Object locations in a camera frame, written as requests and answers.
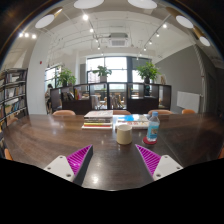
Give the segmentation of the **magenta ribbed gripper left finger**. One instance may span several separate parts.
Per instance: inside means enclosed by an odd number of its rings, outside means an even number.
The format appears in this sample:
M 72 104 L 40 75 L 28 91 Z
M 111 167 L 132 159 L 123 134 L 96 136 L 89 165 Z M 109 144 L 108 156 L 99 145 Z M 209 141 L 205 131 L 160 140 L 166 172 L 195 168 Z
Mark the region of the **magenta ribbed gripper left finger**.
M 88 145 L 69 156 L 59 155 L 44 170 L 81 186 L 93 156 L 93 146 Z

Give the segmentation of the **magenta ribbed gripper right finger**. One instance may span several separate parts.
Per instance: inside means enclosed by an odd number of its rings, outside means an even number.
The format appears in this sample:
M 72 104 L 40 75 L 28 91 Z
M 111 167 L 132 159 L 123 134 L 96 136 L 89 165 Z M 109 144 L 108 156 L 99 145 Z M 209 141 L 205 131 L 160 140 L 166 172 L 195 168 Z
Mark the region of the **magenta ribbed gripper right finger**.
M 169 155 L 160 156 L 140 145 L 136 145 L 136 148 L 154 181 L 182 169 L 182 166 Z

